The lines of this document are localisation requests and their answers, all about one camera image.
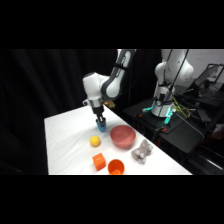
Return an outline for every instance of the white tablecloth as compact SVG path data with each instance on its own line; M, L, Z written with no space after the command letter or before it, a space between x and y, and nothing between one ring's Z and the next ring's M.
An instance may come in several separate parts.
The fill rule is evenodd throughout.
M48 169L50 175L107 175L107 167L97 172L92 157L102 153L107 165L120 159L125 165L124 175L190 175L190 173L153 145L153 152L146 164L136 162L131 151L139 147L144 136L136 131L132 148L120 149L110 139L110 131L117 125L128 125L105 107L107 131L101 133L96 125L96 116L88 106L45 119ZM101 144L95 148L90 138L99 136Z

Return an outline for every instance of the green light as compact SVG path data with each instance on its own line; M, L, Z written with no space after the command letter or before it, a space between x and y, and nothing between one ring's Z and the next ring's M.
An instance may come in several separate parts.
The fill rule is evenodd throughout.
M152 110L152 109L153 109L154 104L155 104L155 101L153 102L152 107L142 109L143 113L144 113L144 112L146 112L146 111L150 111L150 110Z
M171 117L172 117L172 115L173 115L173 112L172 112L172 110L170 110L170 108L169 108L169 111L168 111L168 113L167 113L167 118L166 118L166 120L165 120L165 124L168 124L169 122L170 122L170 119L171 119Z
M170 121L170 118L167 117L164 123L165 123L165 124L168 124L169 121Z

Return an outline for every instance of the yellow ball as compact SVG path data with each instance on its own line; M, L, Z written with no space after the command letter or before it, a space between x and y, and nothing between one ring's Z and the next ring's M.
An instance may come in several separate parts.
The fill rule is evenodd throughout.
M98 136L93 136L91 139L90 139L90 144L94 147L97 147L100 145L100 138Z

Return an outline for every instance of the toy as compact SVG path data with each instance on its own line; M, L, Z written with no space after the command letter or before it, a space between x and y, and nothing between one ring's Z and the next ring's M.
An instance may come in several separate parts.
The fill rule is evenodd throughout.
M142 141L142 144L139 148L131 152L133 158L138 161L140 164L145 164L146 157L149 156L152 152L153 146L150 145L145 139Z
M106 167L106 160L104 159L102 153L94 156L93 157L93 162L94 162L94 165L95 165L97 171Z
M97 147L100 145L100 138L98 136L93 136L91 139L90 139L90 144L94 147Z

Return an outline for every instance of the orange cup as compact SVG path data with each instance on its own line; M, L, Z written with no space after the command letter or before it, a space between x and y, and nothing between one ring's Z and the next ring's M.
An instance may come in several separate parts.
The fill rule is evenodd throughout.
M124 169L124 164L118 159L112 160L108 165L110 175L123 175Z

